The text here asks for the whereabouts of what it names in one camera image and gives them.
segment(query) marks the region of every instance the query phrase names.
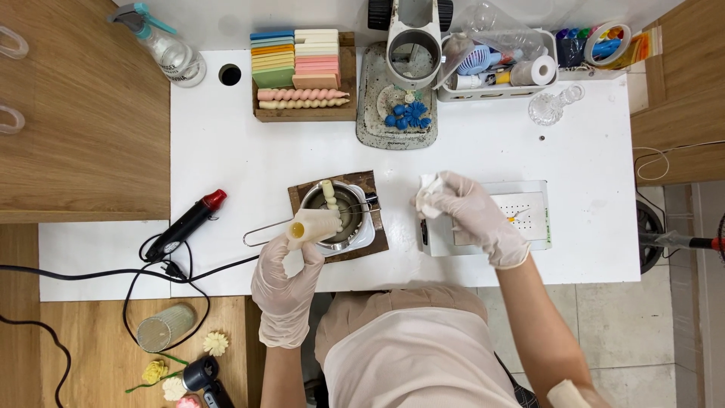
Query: spray bottle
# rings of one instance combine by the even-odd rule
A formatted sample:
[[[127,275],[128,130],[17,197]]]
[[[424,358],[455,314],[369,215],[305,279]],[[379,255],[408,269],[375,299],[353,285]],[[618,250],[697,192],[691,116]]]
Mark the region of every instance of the spray bottle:
[[[108,21],[128,27],[171,83],[190,88],[207,74],[207,63],[200,53],[169,35],[176,34],[176,30],[152,16],[144,3],[121,6],[108,16]]]

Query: plastic storage basket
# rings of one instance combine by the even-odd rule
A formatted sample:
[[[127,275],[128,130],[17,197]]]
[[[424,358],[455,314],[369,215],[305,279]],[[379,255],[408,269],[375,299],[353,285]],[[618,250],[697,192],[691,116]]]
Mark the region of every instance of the plastic storage basket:
[[[539,33],[542,35],[542,40],[544,41],[544,46],[549,50],[549,55],[554,59],[554,61],[558,61],[556,57],[556,43],[554,36],[544,30],[536,29]],[[443,38],[443,43],[448,39],[450,36],[446,36]],[[441,71],[438,73],[439,77],[437,78],[437,81],[442,80],[441,78],[442,74]],[[477,89],[460,89],[457,91],[452,90],[451,88],[446,85],[446,83],[443,83],[440,88],[438,88],[438,100],[441,102],[465,102],[465,101],[474,101],[474,100],[481,100],[483,98],[486,99],[508,99],[508,98],[528,98],[533,94],[536,94],[537,92],[543,91],[544,89],[550,87],[551,85],[554,85],[559,80],[559,72],[554,74],[554,78],[546,85],[529,85],[529,86],[509,86],[509,87],[484,87],[484,88],[477,88]]]

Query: hole in desk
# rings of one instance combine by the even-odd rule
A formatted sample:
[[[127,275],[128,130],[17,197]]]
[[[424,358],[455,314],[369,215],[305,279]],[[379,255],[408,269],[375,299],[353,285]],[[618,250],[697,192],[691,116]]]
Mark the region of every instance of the hole in desk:
[[[226,86],[236,85],[241,79],[241,70],[234,64],[227,64],[219,69],[219,81]]]

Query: latex glove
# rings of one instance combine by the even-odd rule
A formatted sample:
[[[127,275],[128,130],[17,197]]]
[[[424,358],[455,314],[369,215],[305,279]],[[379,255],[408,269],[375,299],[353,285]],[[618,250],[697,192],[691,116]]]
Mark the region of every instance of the latex glove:
[[[260,341],[267,347],[296,348],[310,326],[310,303],[325,257],[306,242],[302,246],[304,268],[288,278],[282,259],[289,253],[289,240],[282,234],[262,247],[252,275],[252,300],[262,309]]]
[[[430,196],[430,204],[455,219],[455,230],[468,235],[489,254],[496,269],[521,265],[529,254],[529,243],[521,236],[489,193],[477,181],[451,171],[442,171],[442,193]]]

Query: small fan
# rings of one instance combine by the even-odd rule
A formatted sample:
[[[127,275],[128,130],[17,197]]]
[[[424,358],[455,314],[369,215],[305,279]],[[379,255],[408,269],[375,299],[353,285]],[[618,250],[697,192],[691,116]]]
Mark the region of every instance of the small fan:
[[[488,46],[477,45],[473,52],[458,65],[456,72],[458,75],[476,75],[499,62],[501,62],[500,52],[491,52]]]

